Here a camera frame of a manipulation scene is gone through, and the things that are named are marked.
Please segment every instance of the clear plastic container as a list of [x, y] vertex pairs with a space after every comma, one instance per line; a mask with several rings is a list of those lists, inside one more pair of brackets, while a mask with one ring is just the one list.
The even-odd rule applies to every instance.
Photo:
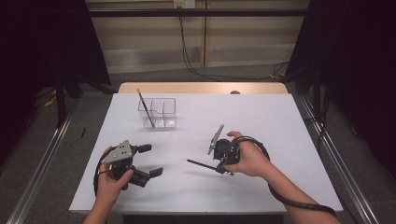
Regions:
[[139, 101], [140, 118], [145, 128], [176, 128], [177, 113], [175, 98], [144, 98], [147, 111]]

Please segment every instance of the table surface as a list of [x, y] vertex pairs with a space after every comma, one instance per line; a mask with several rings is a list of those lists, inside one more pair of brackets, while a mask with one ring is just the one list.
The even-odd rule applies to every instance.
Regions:
[[[229, 139], [226, 133], [230, 130], [255, 137], [264, 143], [272, 162], [297, 186], [319, 203], [336, 211], [342, 210], [293, 98], [285, 94], [286, 88], [281, 94], [148, 93], [149, 90], [156, 91], [150, 89], [149, 84], [153, 83], [146, 83], [147, 86], [123, 84], [120, 91], [127, 90], [125, 87], [128, 86], [131, 91], [139, 88], [147, 98], [176, 98], [177, 127], [155, 132], [144, 128], [137, 113], [138, 95], [114, 94], [70, 211], [87, 214], [91, 210], [94, 202], [92, 173], [100, 155], [109, 145], [115, 146], [128, 139], [133, 146], [152, 144], [150, 152], [135, 155], [136, 168], [148, 172], [163, 167], [163, 175], [151, 179], [145, 188], [129, 185], [113, 206], [113, 213], [215, 215], [285, 212], [283, 204], [274, 199], [262, 179], [240, 174], [220, 175], [187, 162], [187, 159], [191, 159], [211, 166], [217, 165], [218, 161], [212, 160], [207, 150], [220, 124], [224, 124], [220, 138]], [[187, 84], [192, 92], [205, 84], [213, 85], [193, 84]], [[262, 84], [265, 85], [254, 83], [252, 86], [255, 86], [256, 91], [273, 86]], [[214, 90], [218, 93], [219, 90], [221, 93], [230, 90], [257, 93], [253, 91], [255, 88], [250, 89], [245, 83], [241, 84], [244, 88], [238, 88], [237, 83], [216, 85]], [[169, 90], [172, 83], [160, 86]]]
[[136, 93], [136, 89], [147, 93], [288, 93], [285, 85], [278, 82], [126, 82], [121, 84], [119, 93]]

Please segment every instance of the black curtain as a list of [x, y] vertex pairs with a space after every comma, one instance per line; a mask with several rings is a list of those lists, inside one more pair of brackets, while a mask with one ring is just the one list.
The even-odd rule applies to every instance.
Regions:
[[58, 75], [69, 84], [110, 83], [87, 11], [84, 0], [1, 1], [0, 162], [23, 134], [36, 94]]
[[325, 62], [325, 84], [396, 177], [396, 20], [388, 1], [349, 1]]

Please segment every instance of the gray floor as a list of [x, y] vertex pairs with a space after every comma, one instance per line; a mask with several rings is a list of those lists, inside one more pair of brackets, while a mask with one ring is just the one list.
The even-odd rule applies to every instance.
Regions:
[[[272, 66], [234, 66], [211, 69], [197, 69], [200, 73], [240, 77], [267, 77], [273, 73]], [[217, 77], [222, 81], [244, 81], [239, 78]], [[213, 81], [206, 77], [196, 76], [187, 69], [176, 71], [147, 72], [137, 74], [120, 74], [111, 76], [112, 86], [116, 90], [125, 81]], [[275, 78], [263, 81], [274, 81]], [[287, 84], [289, 92], [295, 93], [293, 83]], [[49, 165], [45, 178], [39, 186], [37, 195], [24, 218], [24, 223], [81, 223], [84, 216], [68, 212], [68, 207], [76, 192], [78, 181], [91, 155], [96, 137], [99, 134], [106, 111], [111, 102], [111, 95], [103, 94], [95, 89], [82, 85], [83, 96], [70, 99], [66, 95], [67, 108], [76, 105], [76, 110], [64, 134], [64, 139]], [[307, 118], [301, 103], [301, 95], [293, 94], [302, 117]], [[44, 102], [48, 95], [37, 99]], [[57, 123], [56, 104], [36, 108], [34, 118], [20, 142], [3, 164], [0, 175], [0, 223], [6, 223], [12, 210], [28, 185], [35, 168], [40, 163], [43, 154], [55, 132]], [[307, 125], [314, 143], [318, 135], [312, 124]], [[327, 114], [326, 129], [334, 144], [342, 155], [350, 173], [352, 173], [362, 193], [373, 208], [379, 223], [396, 223], [396, 181], [388, 174], [382, 165], [373, 157], [363, 139], [354, 135], [351, 126], [330, 100]], [[340, 199], [350, 210], [337, 214], [343, 223], [363, 223], [360, 213], [355, 207], [342, 179], [337, 173], [332, 161], [320, 147], [323, 163], [329, 177], [338, 192]], [[121, 223], [119, 216], [112, 216], [108, 223]], [[285, 216], [285, 223], [290, 223]]]

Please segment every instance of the hand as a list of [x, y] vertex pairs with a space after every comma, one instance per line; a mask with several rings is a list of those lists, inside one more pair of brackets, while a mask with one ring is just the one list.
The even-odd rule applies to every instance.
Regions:
[[[234, 138], [242, 136], [240, 132], [229, 132], [227, 135]], [[252, 142], [241, 142], [239, 146], [241, 149], [239, 162], [233, 165], [224, 165], [224, 168], [232, 173], [243, 173], [245, 175], [262, 177], [262, 171], [265, 170], [265, 165], [271, 165], [272, 163]]]
[[109, 172], [106, 172], [109, 170], [109, 167], [110, 164], [102, 164], [99, 168], [99, 173], [104, 173], [101, 173], [98, 177], [99, 184], [95, 203], [106, 204], [112, 207], [120, 196], [122, 187], [128, 183], [134, 171], [128, 170], [119, 180], [115, 180], [110, 177]]

